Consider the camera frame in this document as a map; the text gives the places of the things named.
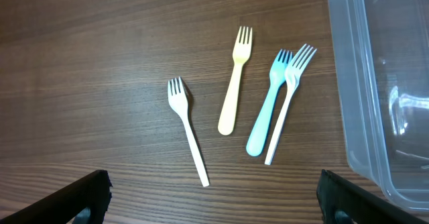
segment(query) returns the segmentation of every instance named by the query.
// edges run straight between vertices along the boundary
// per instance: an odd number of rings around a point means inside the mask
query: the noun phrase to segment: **fork head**
[[[299,83],[303,71],[307,67],[308,63],[310,62],[316,51],[317,49],[314,49],[312,46],[304,44],[298,51],[298,53],[296,53],[296,55],[289,62],[285,70],[285,75],[293,74],[296,77],[297,82]]]
[[[252,48],[252,28],[240,26],[239,34],[235,40],[233,59],[234,64],[244,65],[250,58]]]
[[[282,85],[285,82],[284,71],[292,59],[292,52],[281,49],[269,71],[269,80],[273,85]]]
[[[168,81],[168,103],[180,117],[188,116],[188,99],[180,76]]]

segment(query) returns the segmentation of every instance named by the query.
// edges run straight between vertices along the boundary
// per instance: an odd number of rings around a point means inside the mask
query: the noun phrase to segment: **white fork handle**
[[[204,167],[204,162],[202,161],[200,150],[198,149],[198,145],[196,144],[194,133],[190,128],[189,119],[182,119],[182,121],[183,125],[185,126],[186,137],[188,137],[190,151],[192,153],[192,157],[194,158],[196,171],[198,171],[198,175],[200,176],[202,185],[204,187],[209,186],[206,168]]]
[[[234,130],[235,115],[237,113],[237,102],[239,98],[240,78],[243,65],[234,65],[233,75],[229,82],[227,96],[223,102],[221,117],[217,129],[223,135],[229,135]]]
[[[292,100],[292,96],[294,95],[295,89],[289,89],[286,93],[286,99],[284,101],[282,110],[280,110],[279,118],[277,119],[277,123],[275,123],[273,136],[271,137],[271,141],[269,142],[267,157],[265,158],[265,164],[270,165],[273,161],[274,152],[277,148],[277,144],[279,143],[280,134],[282,133],[283,124],[286,119],[286,113],[288,113],[288,108],[290,101]]]

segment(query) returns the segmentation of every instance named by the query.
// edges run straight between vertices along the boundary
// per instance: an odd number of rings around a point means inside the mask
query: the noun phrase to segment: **fork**
[[[296,55],[289,62],[286,70],[284,71],[288,91],[286,93],[286,99],[284,101],[282,110],[280,111],[277,123],[275,123],[273,136],[271,137],[271,141],[269,143],[267,157],[265,159],[265,164],[267,165],[270,165],[273,161],[275,148],[279,142],[280,133],[282,132],[284,120],[286,118],[286,113],[288,112],[288,107],[290,101],[292,100],[292,96],[300,84],[300,77],[316,51],[317,49],[313,50],[312,46],[304,44],[298,53],[296,53]]]
[[[233,50],[234,69],[227,91],[227,96],[223,102],[221,117],[217,129],[223,135],[229,135],[234,130],[235,115],[237,113],[237,101],[239,97],[239,87],[241,71],[244,63],[250,58],[252,46],[252,28],[240,26],[239,34],[235,40]]]
[[[186,98],[182,78],[174,78],[168,81],[168,102],[171,108],[179,115],[185,127],[186,137],[190,146],[192,157],[194,158],[196,170],[200,176],[201,183],[204,187],[209,186],[206,169],[202,161],[200,150],[196,144],[194,134],[189,124],[188,118],[188,99]]]
[[[267,139],[269,122],[273,115],[275,98],[277,97],[279,88],[285,83],[284,71],[291,59],[292,52],[280,50],[269,71],[270,84],[268,94],[263,102],[261,111],[259,112],[246,145],[247,153],[251,156],[258,156],[262,153],[263,145]]]

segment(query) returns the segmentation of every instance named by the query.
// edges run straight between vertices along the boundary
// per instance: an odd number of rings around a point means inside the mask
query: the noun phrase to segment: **black object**
[[[428,224],[331,171],[322,170],[316,194],[324,224]]]
[[[106,170],[94,171],[0,220],[0,224],[65,224],[73,217],[76,217],[73,224],[101,224],[112,198],[111,186]]]

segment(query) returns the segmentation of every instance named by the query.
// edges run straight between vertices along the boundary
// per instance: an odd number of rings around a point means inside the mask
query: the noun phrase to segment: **plastic bin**
[[[347,160],[429,211],[429,0],[328,0]]]

